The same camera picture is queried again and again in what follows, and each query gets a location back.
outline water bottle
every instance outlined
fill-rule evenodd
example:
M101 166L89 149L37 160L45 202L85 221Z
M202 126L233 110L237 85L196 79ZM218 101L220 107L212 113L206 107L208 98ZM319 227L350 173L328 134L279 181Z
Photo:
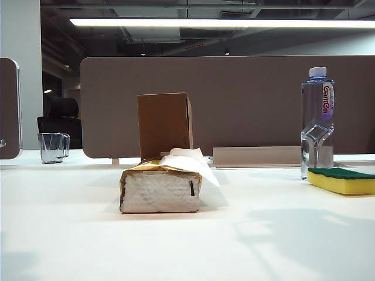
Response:
M333 167L333 80L326 67L313 67L310 80L302 83L301 179L307 169Z

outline glass cup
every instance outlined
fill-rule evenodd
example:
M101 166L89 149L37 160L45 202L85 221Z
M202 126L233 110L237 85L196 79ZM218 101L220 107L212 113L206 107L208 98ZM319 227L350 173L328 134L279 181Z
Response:
M40 157L42 163L60 163L69 156L69 140L67 133L39 133Z

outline white desk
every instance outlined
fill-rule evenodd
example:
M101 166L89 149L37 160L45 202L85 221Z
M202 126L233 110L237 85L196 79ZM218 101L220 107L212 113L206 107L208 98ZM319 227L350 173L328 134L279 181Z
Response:
M374 196L315 188L299 168L213 168L221 188L202 187L198 213L120 214L128 166L110 163L1 162L2 280L375 280Z

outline black office chair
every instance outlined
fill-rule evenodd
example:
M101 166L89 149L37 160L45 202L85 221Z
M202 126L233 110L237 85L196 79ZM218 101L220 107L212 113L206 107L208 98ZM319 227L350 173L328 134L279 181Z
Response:
M82 149L82 124L74 98L45 95L45 116L37 118L40 133L61 132L70 135L70 149Z

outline sponge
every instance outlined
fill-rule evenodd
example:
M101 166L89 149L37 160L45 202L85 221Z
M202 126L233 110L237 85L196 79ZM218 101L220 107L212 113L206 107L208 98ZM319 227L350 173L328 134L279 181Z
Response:
M335 193L375 194L375 174L364 174L342 168L309 168L307 181Z

